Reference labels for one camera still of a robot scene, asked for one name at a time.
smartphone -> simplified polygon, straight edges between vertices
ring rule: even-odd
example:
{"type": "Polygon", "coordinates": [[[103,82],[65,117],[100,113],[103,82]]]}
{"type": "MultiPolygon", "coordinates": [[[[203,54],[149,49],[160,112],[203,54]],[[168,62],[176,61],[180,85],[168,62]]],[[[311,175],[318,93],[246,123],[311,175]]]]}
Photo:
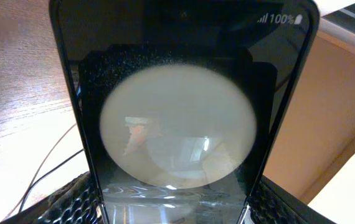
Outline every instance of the smartphone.
{"type": "Polygon", "coordinates": [[[316,35],[309,0],[51,0],[105,223],[237,223],[316,35]]]}

wooden floor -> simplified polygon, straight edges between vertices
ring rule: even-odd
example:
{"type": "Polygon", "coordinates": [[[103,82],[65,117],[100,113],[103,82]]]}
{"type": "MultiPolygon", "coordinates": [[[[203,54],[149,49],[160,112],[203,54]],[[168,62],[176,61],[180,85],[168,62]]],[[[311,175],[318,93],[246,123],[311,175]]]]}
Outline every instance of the wooden floor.
{"type": "MultiPolygon", "coordinates": [[[[0,1],[0,221],[55,142],[75,123],[49,20],[49,0],[0,1]]],[[[39,175],[82,148],[73,129],[39,175]]],[[[83,154],[46,178],[27,203],[88,169],[83,154]]]]}

signal icon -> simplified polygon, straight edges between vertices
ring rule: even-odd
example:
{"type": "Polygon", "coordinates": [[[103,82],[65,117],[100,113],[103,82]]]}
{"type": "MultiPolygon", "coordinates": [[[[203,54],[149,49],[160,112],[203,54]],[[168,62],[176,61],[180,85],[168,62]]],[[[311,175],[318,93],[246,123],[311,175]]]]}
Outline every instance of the signal icon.
{"type": "Polygon", "coordinates": [[[268,17],[269,17],[269,13],[266,13],[257,21],[257,23],[267,23],[268,17]]]}

dark wood grain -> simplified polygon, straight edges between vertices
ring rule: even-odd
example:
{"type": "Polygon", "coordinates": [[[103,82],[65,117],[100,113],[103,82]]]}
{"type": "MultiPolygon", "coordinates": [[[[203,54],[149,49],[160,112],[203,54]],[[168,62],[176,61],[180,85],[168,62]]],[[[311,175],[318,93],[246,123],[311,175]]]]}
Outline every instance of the dark wood grain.
{"type": "MultiPolygon", "coordinates": [[[[75,122],[48,8],[49,0],[0,1],[0,221],[75,122]]],[[[80,144],[77,131],[70,141],[80,144]]]]}

wire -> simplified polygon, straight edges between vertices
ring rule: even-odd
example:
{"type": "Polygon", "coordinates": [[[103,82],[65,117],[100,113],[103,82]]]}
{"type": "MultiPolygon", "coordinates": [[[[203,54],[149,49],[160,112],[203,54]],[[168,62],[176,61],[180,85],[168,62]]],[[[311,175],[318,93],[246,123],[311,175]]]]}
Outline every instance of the wire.
{"type": "Polygon", "coordinates": [[[27,195],[24,197],[24,199],[21,202],[21,206],[20,209],[22,210],[24,208],[24,204],[26,203],[26,200],[28,198],[29,193],[31,192],[31,190],[35,187],[35,185],[37,183],[39,183],[42,179],[44,179],[45,177],[47,177],[49,174],[53,173],[55,170],[57,170],[58,168],[60,168],[62,165],[64,165],[65,163],[67,163],[69,160],[71,160],[72,158],[74,158],[76,155],[80,154],[81,152],[83,152],[83,149],[79,150],[78,152],[76,152],[74,155],[70,156],[68,159],[64,160],[62,163],[60,163],[59,165],[57,165],[56,167],[54,167],[52,170],[48,171],[45,175],[43,175],[42,177],[40,177],[39,179],[37,179],[29,188],[28,188],[28,193],[27,195]]]}
{"type": "Polygon", "coordinates": [[[28,185],[28,188],[26,190],[26,192],[24,193],[24,195],[21,197],[20,201],[17,203],[16,206],[14,206],[14,208],[6,215],[6,217],[4,217],[3,220],[7,219],[10,217],[11,213],[13,213],[15,211],[15,209],[18,207],[18,205],[24,200],[24,198],[27,197],[27,194],[30,191],[30,188],[32,186],[32,184],[35,181],[36,176],[38,175],[40,168],[42,168],[43,164],[45,163],[46,159],[49,157],[50,153],[52,153],[52,151],[55,149],[55,147],[61,142],[61,140],[72,130],[73,127],[75,127],[77,124],[73,124],[62,136],[61,138],[54,144],[53,148],[49,151],[49,153],[47,153],[45,159],[42,161],[42,163],[40,164],[40,166],[38,167],[38,169],[36,170],[36,173],[34,175],[34,177],[32,178],[30,184],[28,185]]]}

